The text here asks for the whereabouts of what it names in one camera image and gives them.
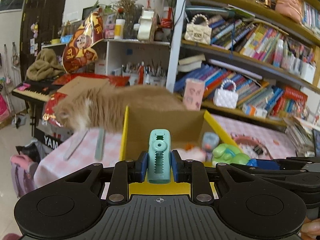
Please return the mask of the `person's hand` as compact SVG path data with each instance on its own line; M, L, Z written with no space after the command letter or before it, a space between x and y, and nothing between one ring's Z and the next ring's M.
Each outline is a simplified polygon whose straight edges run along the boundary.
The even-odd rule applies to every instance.
M314 240L320 234L320 219L310 220L306 217L300 230L300 237L303 240Z

